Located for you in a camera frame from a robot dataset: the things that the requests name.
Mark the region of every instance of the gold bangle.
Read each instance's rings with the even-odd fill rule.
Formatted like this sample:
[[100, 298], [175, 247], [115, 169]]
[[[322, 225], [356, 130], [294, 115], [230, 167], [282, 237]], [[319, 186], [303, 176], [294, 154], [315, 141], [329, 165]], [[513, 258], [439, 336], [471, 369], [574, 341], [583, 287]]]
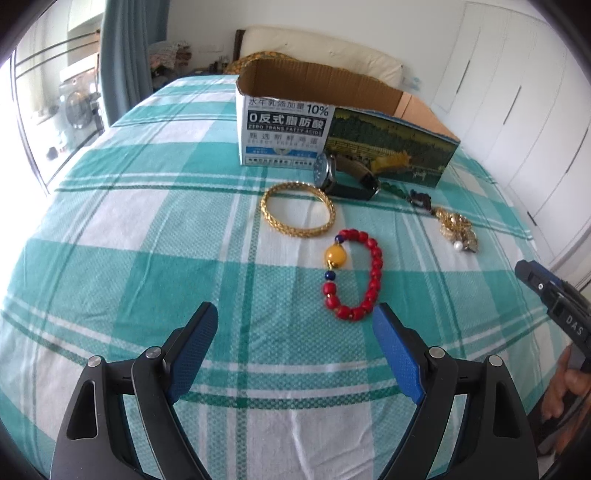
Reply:
[[[267, 200], [271, 195], [273, 195], [276, 192], [279, 192], [280, 190], [304, 190], [305, 192], [310, 192], [315, 197], [320, 199], [322, 203], [326, 205], [326, 208], [328, 208], [330, 215], [329, 221], [322, 226], [317, 226], [314, 228], [295, 228], [281, 223], [279, 220], [277, 220], [275, 217], [273, 217], [273, 215], [269, 213], [269, 210], [267, 210]], [[281, 232], [284, 235], [298, 236], [300, 238], [310, 238], [312, 236], [322, 235], [330, 227], [333, 226], [336, 216], [335, 206], [330, 201], [328, 196], [322, 190], [317, 189], [309, 183], [303, 183], [301, 181], [287, 181], [285, 183], [278, 183], [277, 185], [273, 185], [262, 196], [261, 213], [265, 220], [269, 223], [269, 225], [271, 225], [278, 232]]]

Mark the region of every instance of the wristwatch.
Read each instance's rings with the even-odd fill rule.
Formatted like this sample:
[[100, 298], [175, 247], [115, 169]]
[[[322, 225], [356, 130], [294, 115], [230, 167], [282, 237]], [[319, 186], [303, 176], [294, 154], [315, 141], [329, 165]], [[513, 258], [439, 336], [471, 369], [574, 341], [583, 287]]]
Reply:
[[[342, 171], [357, 180], [361, 188], [339, 184], [336, 172]], [[327, 195], [355, 200], [369, 200], [379, 191], [379, 181], [365, 165], [344, 155], [318, 155], [314, 164], [314, 186]]]

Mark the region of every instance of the hand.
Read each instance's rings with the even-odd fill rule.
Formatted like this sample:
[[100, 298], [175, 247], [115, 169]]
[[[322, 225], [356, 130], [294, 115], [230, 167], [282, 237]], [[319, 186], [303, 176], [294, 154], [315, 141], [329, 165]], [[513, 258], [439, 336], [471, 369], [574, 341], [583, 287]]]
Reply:
[[[548, 390], [544, 394], [541, 413], [545, 420], [552, 417], [558, 418], [562, 415], [564, 411], [562, 399], [567, 390], [582, 397], [591, 389], [591, 374], [584, 374], [579, 370], [569, 369], [570, 350], [571, 346], [569, 345], [561, 353], [558, 359], [558, 365], [556, 366], [556, 373], [552, 377], [552, 380], [550, 380]], [[564, 448], [569, 444], [569, 441], [572, 440], [590, 408], [591, 395], [587, 398], [585, 405], [581, 406], [579, 413], [569, 421], [564, 431], [556, 439], [554, 449], [557, 453], [562, 453]]]

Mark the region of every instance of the white wardrobe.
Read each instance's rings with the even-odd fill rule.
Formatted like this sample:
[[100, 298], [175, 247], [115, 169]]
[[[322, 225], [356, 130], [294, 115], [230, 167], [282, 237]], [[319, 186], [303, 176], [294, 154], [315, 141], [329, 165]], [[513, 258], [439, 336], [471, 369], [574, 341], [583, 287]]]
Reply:
[[550, 267], [591, 226], [591, 86], [546, 23], [466, 4], [431, 105], [514, 201]]

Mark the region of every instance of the clothes pile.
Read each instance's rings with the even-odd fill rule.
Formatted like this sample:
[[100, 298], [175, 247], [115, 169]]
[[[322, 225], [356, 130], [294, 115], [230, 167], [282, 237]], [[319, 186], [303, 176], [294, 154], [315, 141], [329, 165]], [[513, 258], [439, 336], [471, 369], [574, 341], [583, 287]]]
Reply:
[[148, 46], [148, 54], [154, 91], [179, 78], [192, 55], [189, 44], [184, 40], [152, 43]]

